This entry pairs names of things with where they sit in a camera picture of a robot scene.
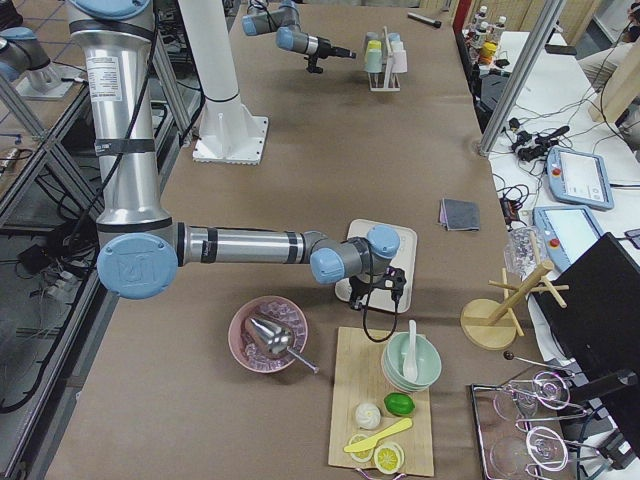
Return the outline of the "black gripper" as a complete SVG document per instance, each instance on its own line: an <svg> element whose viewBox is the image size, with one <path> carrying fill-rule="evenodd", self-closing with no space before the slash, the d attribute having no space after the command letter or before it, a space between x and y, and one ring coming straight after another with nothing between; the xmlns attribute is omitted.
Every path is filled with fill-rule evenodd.
<svg viewBox="0 0 640 480"><path fill-rule="evenodd" d="M358 276L352 276L348 281L351 287L348 303L351 308L363 308L365 305L368 305L372 299L371 295L376 289L389 291L394 307L397 308L399 305L399 272L385 272L378 276L365 274L364 280L361 280Z"/></svg>
<svg viewBox="0 0 640 480"><path fill-rule="evenodd" d="M357 56L356 52L353 50L347 51L347 57L351 59L355 59ZM319 57L320 58L328 58L328 57L346 57L346 49L342 47L333 46L330 42L321 42L319 44Z"/></svg>

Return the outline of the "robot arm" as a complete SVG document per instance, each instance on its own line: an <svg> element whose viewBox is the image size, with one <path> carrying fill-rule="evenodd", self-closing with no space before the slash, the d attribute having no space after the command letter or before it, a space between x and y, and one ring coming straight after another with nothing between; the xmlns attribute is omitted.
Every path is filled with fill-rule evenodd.
<svg viewBox="0 0 640 480"><path fill-rule="evenodd" d="M195 156L257 164L268 121L242 103L223 7L180 5L199 76L204 110ZM102 284L128 299L155 296L190 262L307 264L322 284L347 280L350 305L375 290L398 301L406 284L392 263L400 247L391 227L342 242L318 231L189 226L162 207L147 83L158 27L150 1L72 1L69 29L86 58L104 209L97 219Z"/></svg>
<svg viewBox="0 0 640 480"><path fill-rule="evenodd" d="M304 32L295 1L280 1L275 10L269 9L268 1L249 1L247 13L242 18L242 28L247 36L275 33L276 45L282 50L303 55L311 73L322 72L317 66L320 59L355 59L357 56L354 51L335 46L326 38Z"/></svg>

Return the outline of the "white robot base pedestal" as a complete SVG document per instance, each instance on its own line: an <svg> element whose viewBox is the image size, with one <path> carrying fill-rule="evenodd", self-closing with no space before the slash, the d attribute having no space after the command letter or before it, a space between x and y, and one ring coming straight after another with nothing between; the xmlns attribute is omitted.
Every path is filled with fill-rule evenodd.
<svg viewBox="0 0 640 480"><path fill-rule="evenodd" d="M222 3L183 0L179 7L205 98L193 158L259 164L269 121L241 100Z"/></svg>

